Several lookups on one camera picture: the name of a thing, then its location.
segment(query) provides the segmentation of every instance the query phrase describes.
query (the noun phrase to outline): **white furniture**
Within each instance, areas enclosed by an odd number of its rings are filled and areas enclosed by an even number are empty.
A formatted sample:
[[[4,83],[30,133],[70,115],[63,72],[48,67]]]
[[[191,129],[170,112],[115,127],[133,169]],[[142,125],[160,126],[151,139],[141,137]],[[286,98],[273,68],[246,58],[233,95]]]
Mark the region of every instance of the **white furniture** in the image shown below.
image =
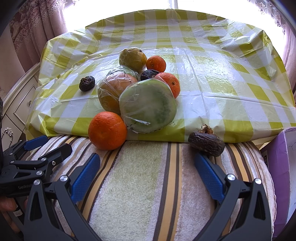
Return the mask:
[[[20,139],[25,139],[23,131],[30,104],[37,88],[39,69],[40,63],[35,64],[3,99],[1,129],[3,150],[6,150]]]

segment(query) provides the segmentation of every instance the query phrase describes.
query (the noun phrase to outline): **purple box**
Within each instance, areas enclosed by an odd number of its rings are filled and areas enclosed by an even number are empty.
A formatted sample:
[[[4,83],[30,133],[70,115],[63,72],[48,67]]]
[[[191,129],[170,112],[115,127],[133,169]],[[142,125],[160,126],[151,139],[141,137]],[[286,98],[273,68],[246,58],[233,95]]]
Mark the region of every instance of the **purple box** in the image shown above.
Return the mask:
[[[296,208],[296,127],[283,130],[261,154],[274,182],[276,220],[274,237],[278,236]]]

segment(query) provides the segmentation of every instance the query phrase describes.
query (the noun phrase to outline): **human hand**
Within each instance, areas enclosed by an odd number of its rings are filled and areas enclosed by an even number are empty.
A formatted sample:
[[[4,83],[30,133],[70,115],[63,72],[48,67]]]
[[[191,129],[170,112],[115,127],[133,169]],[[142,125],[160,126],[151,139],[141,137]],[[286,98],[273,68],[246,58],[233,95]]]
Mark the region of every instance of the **human hand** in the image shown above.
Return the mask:
[[[16,226],[16,224],[12,221],[10,216],[8,215],[7,211],[15,211],[17,208],[17,204],[13,198],[7,198],[5,196],[0,196],[0,211],[2,212],[4,218],[12,228],[12,230],[18,233],[20,230]]]

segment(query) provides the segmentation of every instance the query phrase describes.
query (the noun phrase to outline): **lace curtain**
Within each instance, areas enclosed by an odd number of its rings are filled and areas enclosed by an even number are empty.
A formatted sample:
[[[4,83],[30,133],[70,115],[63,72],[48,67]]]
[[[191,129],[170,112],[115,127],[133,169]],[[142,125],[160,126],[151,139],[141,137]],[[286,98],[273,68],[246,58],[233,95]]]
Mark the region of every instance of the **lace curtain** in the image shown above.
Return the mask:
[[[286,21],[281,15],[281,13],[276,9],[276,7],[269,0],[247,0],[253,4],[255,4],[262,14],[270,15],[277,26],[282,27],[283,33],[286,31]]]
[[[27,72],[40,57],[46,42],[67,32],[65,0],[28,0],[10,21],[15,51]]]

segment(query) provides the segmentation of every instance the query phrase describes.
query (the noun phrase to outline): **orange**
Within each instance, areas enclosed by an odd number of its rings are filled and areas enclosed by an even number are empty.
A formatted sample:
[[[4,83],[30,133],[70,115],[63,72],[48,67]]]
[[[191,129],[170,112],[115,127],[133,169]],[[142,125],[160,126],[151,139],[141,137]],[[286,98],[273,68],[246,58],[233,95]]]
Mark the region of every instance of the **orange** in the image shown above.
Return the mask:
[[[180,94],[179,80],[173,74],[159,73],[154,78],[166,82],[169,85],[174,98],[177,98],[177,96]]]
[[[89,139],[100,150],[114,150],[126,140],[127,128],[118,114],[104,111],[89,124]]]
[[[157,55],[150,57],[146,62],[147,69],[154,69],[158,72],[164,72],[166,68],[165,60]]]
[[[136,83],[137,79],[124,72],[116,72],[108,75],[100,85],[98,90],[99,101],[106,111],[111,111],[120,115],[119,96],[132,83]]]

